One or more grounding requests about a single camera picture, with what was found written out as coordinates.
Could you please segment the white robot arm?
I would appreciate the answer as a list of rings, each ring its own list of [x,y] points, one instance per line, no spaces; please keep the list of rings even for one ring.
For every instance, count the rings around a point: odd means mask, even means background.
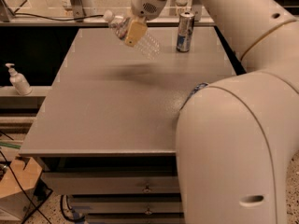
[[[299,148],[299,21],[274,0],[200,0],[245,75],[207,85],[176,131],[186,224],[287,224]]]

